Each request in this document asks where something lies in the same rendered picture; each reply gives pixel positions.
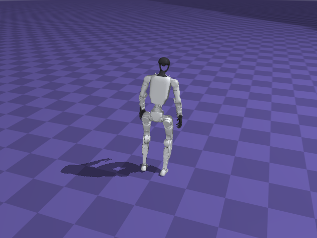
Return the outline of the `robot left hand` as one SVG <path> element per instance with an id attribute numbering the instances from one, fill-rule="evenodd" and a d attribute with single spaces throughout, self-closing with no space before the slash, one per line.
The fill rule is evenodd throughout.
<path id="1" fill-rule="evenodd" d="M 142 117 L 142 115 L 143 115 L 144 112 L 146 112 L 146 110 L 145 110 L 145 109 L 142 110 L 141 107 L 140 107 L 140 112 L 139 112 L 140 120 L 142 120 L 141 117 Z"/>

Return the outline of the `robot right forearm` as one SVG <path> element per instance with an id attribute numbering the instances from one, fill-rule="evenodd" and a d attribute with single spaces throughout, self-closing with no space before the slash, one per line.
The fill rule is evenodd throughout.
<path id="1" fill-rule="evenodd" d="M 180 103 L 179 104 L 175 104 L 176 106 L 176 112 L 177 112 L 177 117 L 179 115 L 182 115 L 182 103 L 181 103 L 181 98 L 180 98 Z"/>

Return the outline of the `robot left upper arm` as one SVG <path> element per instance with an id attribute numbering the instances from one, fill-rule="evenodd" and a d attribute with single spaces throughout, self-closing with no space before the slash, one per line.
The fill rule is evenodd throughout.
<path id="1" fill-rule="evenodd" d="M 144 77 L 144 81 L 143 81 L 143 84 L 142 84 L 142 87 L 141 87 L 141 92 L 140 92 L 140 96 L 142 98 L 146 98 L 147 97 L 147 93 L 146 93 L 146 90 L 149 86 L 149 82 L 151 81 L 151 76 L 152 75 L 147 75 Z"/>

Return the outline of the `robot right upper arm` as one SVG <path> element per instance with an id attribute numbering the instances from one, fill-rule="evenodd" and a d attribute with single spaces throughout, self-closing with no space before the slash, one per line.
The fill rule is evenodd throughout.
<path id="1" fill-rule="evenodd" d="M 173 98 L 175 104 L 180 103 L 180 90 L 179 90 L 179 82 L 176 79 L 170 79 L 170 84 L 173 87 L 173 93 L 175 98 Z"/>

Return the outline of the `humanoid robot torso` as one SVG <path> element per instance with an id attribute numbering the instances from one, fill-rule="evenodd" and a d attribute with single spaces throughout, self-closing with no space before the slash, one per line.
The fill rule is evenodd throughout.
<path id="1" fill-rule="evenodd" d="M 162 110 L 162 105 L 164 105 L 169 97 L 171 84 L 171 77 L 161 77 L 153 74 L 150 81 L 150 93 L 149 97 L 151 103 L 154 103 L 155 106 L 150 112 L 150 121 L 162 122 L 162 116 L 164 111 Z"/>

